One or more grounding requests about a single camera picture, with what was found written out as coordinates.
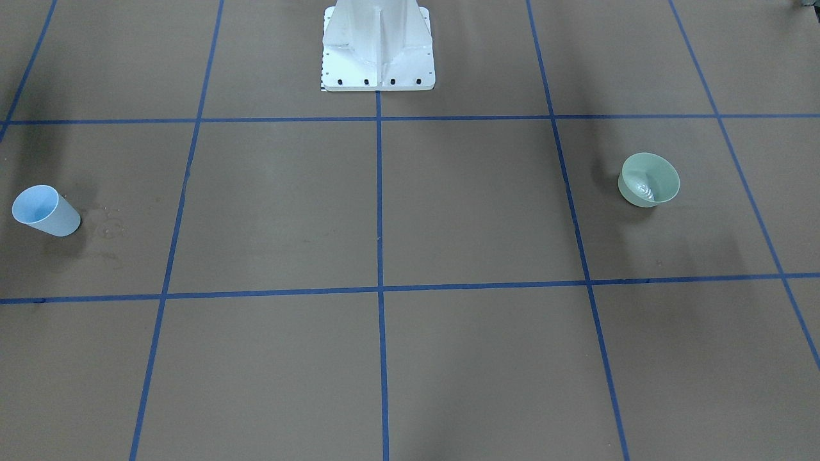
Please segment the light green bowl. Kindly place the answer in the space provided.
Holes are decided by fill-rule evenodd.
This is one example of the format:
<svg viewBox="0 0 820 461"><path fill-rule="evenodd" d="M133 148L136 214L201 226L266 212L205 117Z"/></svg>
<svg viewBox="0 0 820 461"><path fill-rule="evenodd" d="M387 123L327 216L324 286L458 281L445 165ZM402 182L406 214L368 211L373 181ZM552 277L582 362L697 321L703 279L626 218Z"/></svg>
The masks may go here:
<svg viewBox="0 0 820 461"><path fill-rule="evenodd" d="M676 198L680 176L665 158L651 152L638 152L621 166L618 189L621 196L636 207L655 207Z"/></svg>

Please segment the light blue plastic cup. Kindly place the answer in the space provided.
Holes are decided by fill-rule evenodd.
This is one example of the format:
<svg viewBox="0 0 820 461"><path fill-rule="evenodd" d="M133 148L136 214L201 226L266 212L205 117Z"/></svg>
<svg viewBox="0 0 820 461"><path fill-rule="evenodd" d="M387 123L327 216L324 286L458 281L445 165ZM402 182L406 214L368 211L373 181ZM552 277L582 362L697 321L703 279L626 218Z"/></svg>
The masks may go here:
<svg viewBox="0 0 820 461"><path fill-rule="evenodd" d="M45 184L21 192L13 201L12 216L15 221L58 238L70 236L81 223L79 213L70 202Z"/></svg>

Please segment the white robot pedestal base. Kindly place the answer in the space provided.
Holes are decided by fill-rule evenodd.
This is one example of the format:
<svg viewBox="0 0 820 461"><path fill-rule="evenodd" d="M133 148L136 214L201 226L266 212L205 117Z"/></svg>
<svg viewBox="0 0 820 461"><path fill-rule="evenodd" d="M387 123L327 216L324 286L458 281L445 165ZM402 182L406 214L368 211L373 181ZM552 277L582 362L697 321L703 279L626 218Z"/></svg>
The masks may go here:
<svg viewBox="0 0 820 461"><path fill-rule="evenodd" d="M430 11L416 1L338 1L323 14L326 92L429 91L436 86Z"/></svg>

